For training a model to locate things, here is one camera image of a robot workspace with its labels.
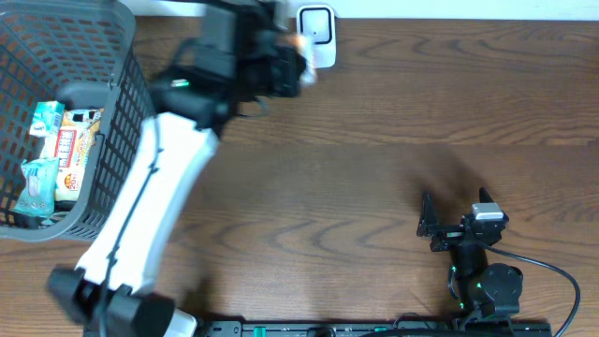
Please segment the orange tissue pack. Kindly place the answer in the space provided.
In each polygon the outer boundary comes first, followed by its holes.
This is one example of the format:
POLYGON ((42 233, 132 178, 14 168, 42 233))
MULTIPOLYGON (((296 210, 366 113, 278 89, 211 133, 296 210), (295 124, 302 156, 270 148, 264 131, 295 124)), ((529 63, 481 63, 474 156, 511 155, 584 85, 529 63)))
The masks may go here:
POLYGON ((305 69, 299 77, 300 85, 302 87, 312 86, 317 82, 313 39, 302 34, 295 34, 294 44, 299 55, 305 61, 305 69))

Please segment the large beige snack bag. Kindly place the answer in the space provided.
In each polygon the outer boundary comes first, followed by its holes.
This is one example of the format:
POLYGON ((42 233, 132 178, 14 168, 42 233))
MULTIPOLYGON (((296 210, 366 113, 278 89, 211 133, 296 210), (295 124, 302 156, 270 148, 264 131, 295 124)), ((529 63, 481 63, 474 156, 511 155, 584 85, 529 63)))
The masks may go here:
POLYGON ((54 200, 75 202, 82 189, 89 152, 95 144, 103 109, 66 110, 55 136, 45 138, 41 158, 59 161, 54 200))

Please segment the teal white tissue pack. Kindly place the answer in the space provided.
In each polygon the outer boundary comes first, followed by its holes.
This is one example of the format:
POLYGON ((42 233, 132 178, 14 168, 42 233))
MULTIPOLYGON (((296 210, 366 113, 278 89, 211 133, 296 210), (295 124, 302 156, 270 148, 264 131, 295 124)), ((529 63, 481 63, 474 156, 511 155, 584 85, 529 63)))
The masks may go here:
POLYGON ((57 136, 64 112, 65 105, 58 101, 38 102, 29 134, 37 138, 57 136))

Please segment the mint green wipes pack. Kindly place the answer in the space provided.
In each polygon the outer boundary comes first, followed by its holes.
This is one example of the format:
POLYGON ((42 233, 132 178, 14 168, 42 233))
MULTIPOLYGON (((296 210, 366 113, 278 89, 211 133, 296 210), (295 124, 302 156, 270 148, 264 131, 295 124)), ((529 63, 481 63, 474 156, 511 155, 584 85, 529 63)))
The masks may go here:
POLYGON ((59 159, 55 157, 23 161, 21 169, 25 187, 19 195, 14 211, 32 217, 50 217, 54 213, 58 168, 59 159))

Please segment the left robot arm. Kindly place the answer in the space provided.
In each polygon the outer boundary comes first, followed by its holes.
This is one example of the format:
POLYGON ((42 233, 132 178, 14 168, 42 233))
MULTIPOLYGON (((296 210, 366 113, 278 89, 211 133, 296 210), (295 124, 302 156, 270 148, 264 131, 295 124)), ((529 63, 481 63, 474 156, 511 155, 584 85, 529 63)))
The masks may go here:
POLYGON ((51 272, 49 291, 85 335, 197 333, 198 318, 154 292, 168 239, 240 104, 297 96, 307 56, 286 31, 284 2, 207 3, 200 36, 150 83, 153 114, 105 225, 75 268, 51 272))

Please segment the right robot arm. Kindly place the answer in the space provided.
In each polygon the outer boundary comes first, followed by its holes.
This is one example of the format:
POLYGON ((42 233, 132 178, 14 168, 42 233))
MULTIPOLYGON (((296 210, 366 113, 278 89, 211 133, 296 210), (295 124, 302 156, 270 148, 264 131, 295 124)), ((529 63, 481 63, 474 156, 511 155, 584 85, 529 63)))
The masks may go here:
POLYGON ((487 249, 501 240, 508 221, 485 188, 479 189, 479 201, 455 225, 443 225, 431 195, 422 196, 416 234, 431 240, 433 252, 450 254, 447 283, 463 311, 451 322, 456 330, 488 336, 516 334, 512 316, 520 309, 522 272, 503 263, 490 264, 487 257, 487 249))

